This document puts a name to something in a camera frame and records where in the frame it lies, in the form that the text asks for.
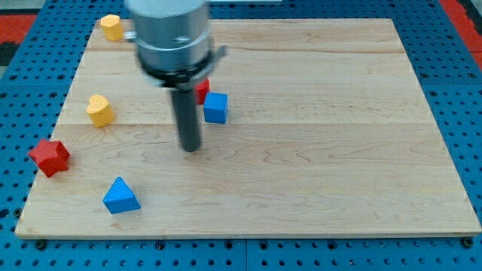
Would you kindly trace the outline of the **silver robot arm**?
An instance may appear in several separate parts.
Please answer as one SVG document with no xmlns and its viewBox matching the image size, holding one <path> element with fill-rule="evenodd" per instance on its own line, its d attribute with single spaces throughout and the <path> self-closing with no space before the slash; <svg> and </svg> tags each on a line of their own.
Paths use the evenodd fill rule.
<svg viewBox="0 0 482 271">
<path fill-rule="evenodd" d="M 139 64 L 162 87 L 193 89 L 227 55 L 214 48 L 205 0 L 126 0 Z"/>
</svg>

